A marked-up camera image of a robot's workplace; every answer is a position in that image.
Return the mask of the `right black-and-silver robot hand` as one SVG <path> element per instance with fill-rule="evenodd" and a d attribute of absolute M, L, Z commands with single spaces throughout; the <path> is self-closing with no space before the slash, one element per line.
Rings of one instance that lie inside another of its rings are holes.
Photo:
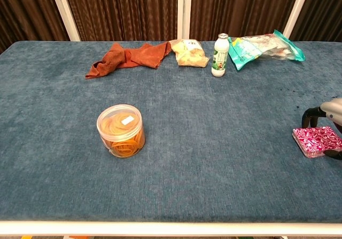
<path fill-rule="evenodd" d="M 341 131 L 341 99 L 335 98 L 318 107 L 307 109 L 301 128 L 293 131 L 303 154 L 308 158 L 328 156 L 341 160 L 341 138 L 329 126 L 318 127 L 318 119 L 327 118 Z"/>

